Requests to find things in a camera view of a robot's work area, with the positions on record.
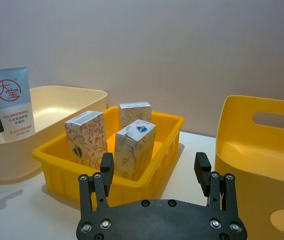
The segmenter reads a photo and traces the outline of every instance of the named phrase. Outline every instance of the bolt head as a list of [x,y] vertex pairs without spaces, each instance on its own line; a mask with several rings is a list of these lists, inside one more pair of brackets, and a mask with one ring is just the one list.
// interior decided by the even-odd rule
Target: bolt head
[[102,222],[102,226],[103,226],[104,228],[106,228],[107,226],[109,226],[109,223],[108,223],[107,221],[104,221],[104,222]]
[[232,175],[226,175],[226,178],[229,179],[229,180],[232,180],[233,176]]
[[211,226],[212,226],[213,228],[215,228],[215,229],[221,228],[221,223],[220,223],[218,220],[212,219],[212,220],[210,221],[210,224],[211,224]]
[[91,230],[91,228],[92,228],[92,226],[90,224],[86,223],[82,226],[81,231],[83,233],[87,233]]
[[236,223],[232,223],[230,225],[231,229],[235,232],[240,232],[241,231],[241,227],[239,225],[237,225]]
[[111,222],[108,219],[105,219],[101,222],[100,227],[102,229],[108,229],[111,226]]

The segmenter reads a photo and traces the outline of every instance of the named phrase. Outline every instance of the screw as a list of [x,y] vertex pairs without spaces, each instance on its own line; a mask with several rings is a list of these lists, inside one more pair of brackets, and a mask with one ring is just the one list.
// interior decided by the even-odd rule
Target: screw
[[91,228],[92,228],[91,224],[86,223],[82,226],[81,231],[83,233],[87,233],[87,232],[90,232]]
[[95,235],[94,240],[103,240],[104,236],[101,233],[98,233],[97,235]]
[[216,219],[212,219],[212,220],[210,221],[210,224],[211,224],[211,226],[212,226],[213,228],[215,228],[215,229],[221,228],[221,223],[220,223],[218,220],[216,220]]
[[212,172],[211,176],[214,177],[214,178],[218,178],[219,174],[217,174],[216,172]]
[[230,237],[226,235],[225,233],[220,234],[220,240],[230,240]]
[[141,204],[142,204],[143,207],[148,207],[148,206],[150,206],[150,201],[149,200],[143,200],[141,202]]
[[226,175],[226,178],[229,179],[229,180],[232,180],[234,177],[230,174]]
[[111,226],[111,221],[108,219],[105,219],[101,222],[100,227],[102,229],[108,229]]
[[236,223],[231,223],[230,227],[235,232],[241,232],[241,227],[238,224],[236,224]]
[[167,202],[167,204],[170,206],[170,207],[175,207],[177,205],[177,202],[175,200],[169,200]]

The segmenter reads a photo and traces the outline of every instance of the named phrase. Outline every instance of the box logo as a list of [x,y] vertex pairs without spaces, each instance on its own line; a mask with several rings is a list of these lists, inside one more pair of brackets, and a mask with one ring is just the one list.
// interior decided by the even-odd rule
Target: box logo
[[20,85],[13,80],[4,79],[0,81],[0,98],[7,102],[17,100],[21,95]]
[[140,132],[140,133],[145,133],[148,129],[145,126],[137,126],[136,129]]
[[74,152],[75,155],[77,155],[79,158],[82,158],[83,153],[82,153],[81,148],[79,148],[78,146],[75,146],[75,147],[73,148],[73,152]]

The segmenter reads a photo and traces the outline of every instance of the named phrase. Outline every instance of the red logo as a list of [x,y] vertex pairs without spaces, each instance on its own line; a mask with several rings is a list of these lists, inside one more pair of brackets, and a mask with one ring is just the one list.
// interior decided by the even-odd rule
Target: red logo
[[7,102],[13,102],[20,97],[20,85],[10,79],[0,81],[0,98]]

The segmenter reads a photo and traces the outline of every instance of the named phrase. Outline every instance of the white wall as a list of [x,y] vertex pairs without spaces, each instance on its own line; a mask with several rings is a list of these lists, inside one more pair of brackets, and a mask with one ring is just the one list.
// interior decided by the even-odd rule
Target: white wall
[[284,0],[0,0],[0,64],[214,136],[226,96],[284,99]]

